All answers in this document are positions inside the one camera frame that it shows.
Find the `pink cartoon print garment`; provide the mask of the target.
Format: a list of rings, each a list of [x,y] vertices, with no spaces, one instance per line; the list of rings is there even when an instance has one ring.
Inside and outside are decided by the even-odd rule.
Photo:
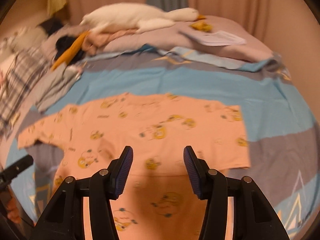
[[[193,194],[185,146],[220,172],[250,166],[240,106],[174,94],[69,104],[25,128],[18,147],[38,141],[63,150],[55,185],[90,177],[133,148],[124,192],[111,204],[120,239],[198,238],[206,204]]]

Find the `folded grey clothes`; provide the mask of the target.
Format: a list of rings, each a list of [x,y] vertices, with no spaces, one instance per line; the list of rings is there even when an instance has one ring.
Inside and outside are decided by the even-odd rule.
[[[39,112],[45,112],[49,107],[64,97],[71,87],[82,76],[83,68],[77,65],[67,66],[65,63],[39,81],[35,88],[34,106]]]

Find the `blue grey patterned bedsheet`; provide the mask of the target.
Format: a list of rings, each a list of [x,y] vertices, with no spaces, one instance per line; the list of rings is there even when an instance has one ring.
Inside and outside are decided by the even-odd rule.
[[[11,185],[32,220],[39,218],[59,186],[54,184],[54,177],[63,150],[40,141],[19,148],[19,134],[69,104],[83,105],[123,93],[174,94],[240,106],[250,166],[225,173],[255,180],[290,239],[319,205],[319,125],[277,57],[258,63],[215,57],[203,63],[188,55],[158,53],[150,47],[115,58],[91,58],[80,79],[52,107],[41,113],[31,103],[23,110],[21,123],[3,150],[8,155],[7,164],[26,154],[34,158],[33,166]]]

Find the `plaid pillow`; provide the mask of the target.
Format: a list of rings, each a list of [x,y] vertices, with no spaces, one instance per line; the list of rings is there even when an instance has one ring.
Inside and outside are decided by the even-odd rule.
[[[2,134],[10,128],[21,104],[49,67],[50,62],[36,48],[22,50],[15,56],[14,66],[9,69],[1,91]]]

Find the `dark navy garment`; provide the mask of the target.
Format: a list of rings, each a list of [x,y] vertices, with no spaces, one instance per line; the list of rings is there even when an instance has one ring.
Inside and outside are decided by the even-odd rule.
[[[54,61],[56,61],[67,49],[69,49],[75,41],[76,41],[75,36],[68,36],[68,35],[61,36],[55,44],[56,54],[54,57]],[[80,48],[80,50],[71,59],[68,65],[75,64],[76,62],[83,59],[84,56],[85,56],[85,52]]]

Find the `pink crumpled garment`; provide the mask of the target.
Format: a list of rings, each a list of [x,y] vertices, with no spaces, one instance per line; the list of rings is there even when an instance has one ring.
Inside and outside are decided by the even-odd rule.
[[[125,35],[132,35],[136,33],[136,29],[127,29],[127,30],[120,30],[115,33],[94,33],[90,31],[81,46],[82,51],[86,54],[92,56],[95,55],[98,49],[106,46],[111,41],[120,38]]]

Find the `white paper sheet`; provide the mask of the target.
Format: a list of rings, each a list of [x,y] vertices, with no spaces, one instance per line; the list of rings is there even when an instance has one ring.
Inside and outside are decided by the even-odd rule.
[[[244,45],[247,43],[244,38],[225,31],[204,33],[201,31],[181,30],[180,33],[199,44],[209,47]]]

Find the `mauve quilt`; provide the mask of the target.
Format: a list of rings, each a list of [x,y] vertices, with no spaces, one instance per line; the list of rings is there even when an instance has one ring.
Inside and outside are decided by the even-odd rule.
[[[209,47],[201,45],[180,33],[189,28],[189,22],[178,22],[170,28],[157,29],[142,34],[122,36],[110,42],[98,53],[114,53],[137,50],[145,44],[158,49],[171,50],[175,47],[185,47],[203,53],[213,54],[247,62],[259,62],[273,56],[273,52],[263,42],[249,34],[240,24],[217,16],[207,16],[206,20],[213,26],[214,31],[225,31],[246,40],[246,44]]]

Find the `small yellow plush toy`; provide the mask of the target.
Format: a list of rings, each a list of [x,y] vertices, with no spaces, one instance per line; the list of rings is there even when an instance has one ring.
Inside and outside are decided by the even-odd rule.
[[[194,30],[202,31],[205,33],[210,33],[213,28],[212,25],[210,25],[204,21],[197,21],[197,22],[191,24],[190,27]]]

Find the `white goose plush toy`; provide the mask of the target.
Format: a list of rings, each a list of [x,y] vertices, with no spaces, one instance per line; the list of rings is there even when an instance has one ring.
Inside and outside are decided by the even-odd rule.
[[[143,3],[114,3],[99,7],[83,16],[80,25],[87,25],[94,33],[116,33],[135,29],[144,33],[170,28],[176,22],[192,22],[203,16],[194,8],[182,8],[169,12]]]

